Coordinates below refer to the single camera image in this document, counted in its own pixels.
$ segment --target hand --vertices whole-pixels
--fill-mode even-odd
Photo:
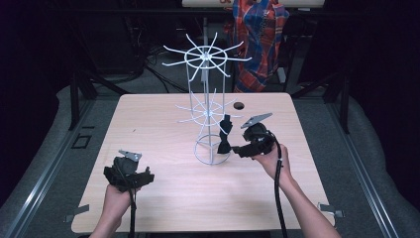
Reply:
[[[102,214],[90,237],[111,237],[131,204],[130,193],[121,192],[116,186],[108,184]]]
[[[280,184],[280,187],[283,188],[285,185],[289,184],[293,180],[293,177],[290,172],[290,163],[289,163],[289,158],[288,158],[287,147],[280,144],[280,149],[281,149],[282,164],[281,164],[279,184]],[[266,155],[256,155],[256,156],[253,156],[252,159],[262,164],[262,167],[265,169],[266,173],[270,177],[272,177],[272,179],[274,179],[275,171],[277,167],[277,161],[278,161],[278,148],[276,144],[272,145],[270,153]]]

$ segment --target person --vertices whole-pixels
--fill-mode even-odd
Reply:
[[[341,237],[321,211],[309,200],[291,175],[287,148],[280,144],[280,149],[282,154],[282,168],[280,171],[279,186],[296,214],[303,235],[313,238]],[[270,153],[254,156],[253,159],[258,161],[266,173],[274,179],[278,160],[276,145],[273,146]]]
[[[105,200],[99,221],[90,238],[108,238],[117,231],[121,225],[122,217],[131,203],[128,191],[121,192],[114,185],[108,184]]]
[[[308,199],[297,181],[293,178],[287,148],[280,144],[280,149],[282,154],[282,168],[280,171],[279,186],[289,200],[304,236],[314,238],[341,237],[321,211]],[[256,155],[252,159],[258,161],[270,177],[275,178],[278,160],[276,145],[272,147],[270,153]],[[106,188],[101,217],[90,237],[111,237],[120,226],[122,216],[129,206],[130,194],[127,191],[120,192],[115,186],[109,184]]]
[[[235,92],[261,92],[278,69],[278,50],[282,29],[289,17],[278,0],[236,0],[235,19],[230,30],[236,54],[249,59],[237,62]]]

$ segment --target black cable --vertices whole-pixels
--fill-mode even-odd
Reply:
[[[281,232],[283,234],[283,238],[287,238],[286,224],[284,223],[283,210],[281,209],[281,202],[280,202],[280,193],[278,190],[278,188],[280,187],[279,180],[280,180],[280,171],[281,171],[281,163],[282,163],[281,148],[275,136],[271,132],[270,134],[272,138],[274,139],[275,144],[277,145],[277,151],[278,151],[278,160],[277,160],[277,165],[275,169],[275,177],[274,177],[275,205],[277,206],[277,214],[278,214],[278,219],[280,220]]]
[[[124,78],[119,78],[119,79],[106,79],[109,82],[112,82],[114,84],[119,84],[119,83],[123,83],[123,82],[129,82],[129,81],[133,81],[135,79],[137,79],[138,77],[140,77],[142,75],[142,72],[140,71],[136,71],[130,75],[128,75],[127,77]]]
[[[117,171],[120,173],[121,178],[123,178],[124,183],[126,184],[126,187],[129,191],[130,194],[130,201],[131,201],[131,219],[130,219],[130,233],[128,235],[129,238],[135,238],[135,222],[136,222],[136,210],[137,210],[137,205],[136,205],[136,197],[133,196],[133,192],[130,188],[129,183],[127,182],[126,178],[124,177],[123,173],[120,170],[120,166],[118,166],[118,163],[115,163],[115,167],[117,168]]]
[[[166,49],[163,46],[153,45],[149,49],[149,55],[146,57],[146,64],[156,65],[158,63],[158,55],[164,53]]]
[[[189,92],[188,89],[186,89],[183,86],[181,86],[181,85],[179,85],[179,84],[171,81],[170,79],[164,77],[163,75],[161,75],[160,73],[158,73],[157,71],[155,71],[154,69],[152,69],[151,67],[149,67],[148,65],[145,65],[145,69],[147,69],[152,74],[154,74],[157,77],[157,79],[159,79],[163,83],[164,88],[166,89],[166,92],[167,93],[169,93],[169,90],[167,89],[166,83],[168,83],[169,85],[171,85],[173,88],[175,88],[179,92]]]

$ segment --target dark background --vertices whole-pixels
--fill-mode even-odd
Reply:
[[[122,6],[121,1],[98,1],[102,7],[84,2],[59,4]],[[137,7],[179,7],[179,2]],[[55,95],[69,85],[77,68],[134,73],[142,70],[150,41],[176,42],[171,41],[177,37],[175,21],[143,19],[142,24],[154,27],[133,45],[122,18],[67,22],[41,6],[37,1],[0,5],[1,204],[40,147],[57,111]],[[351,95],[376,130],[399,191],[420,210],[420,8],[415,1],[327,1],[325,7],[374,14],[354,23],[320,21],[299,80],[320,80],[351,59]],[[94,27],[98,21],[103,28]]]

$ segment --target gray floor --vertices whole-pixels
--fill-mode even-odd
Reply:
[[[296,78],[307,44],[303,42],[301,46],[290,77],[289,93],[300,88]],[[177,55],[164,53],[158,55],[156,63],[150,66],[187,87],[185,66],[168,68],[161,65],[163,61],[178,59]],[[210,78],[219,78],[216,81],[220,82],[222,76],[212,71]],[[230,80],[227,78],[227,91],[230,90]],[[162,83],[146,70],[136,80],[118,85],[134,93],[165,93]],[[69,88],[57,95],[60,106],[51,130],[21,182],[0,209],[0,237],[77,237],[78,234],[70,229],[70,222],[63,220],[78,206],[118,103],[118,95],[114,92],[99,84],[95,86],[99,92],[97,100],[86,101],[80,97],[82,120],[71,132],[67,131],[70,125]],[[222,91],[221,83],[213,86],[218,92]],[[192,88],[202,91],[202,84],[194,80]],[[171,93],[177,92],[171,86],[168,89]],[[279,89],[277,84],[269,88]],[[330,203],[346,214],[346,217],[336,219],[337,229],[343,237],[419,237],[419,212],[399,195],[386,174],[380,142],[363,110],[351,100],[351,134],[343,135],[337,125],[337,107],[324,104],[320,98],[322,92],[323,89],[319,88],[293,102]],[[77,135],[90,137],[85,149],[71,148],[78,146],[73,145]],[[367,177],[360,176],[360,165],[366,169]],[[371,189],[366,189],[369,184],[373,185],[374,194],[371,194]],[[390,221],[390,226],[386,222],[383,225],[381,220]],[[280,237],[280,233],[272,232],[272,236]],[[302,237],[302,234],[299,230],[291,230],[289,237]]]

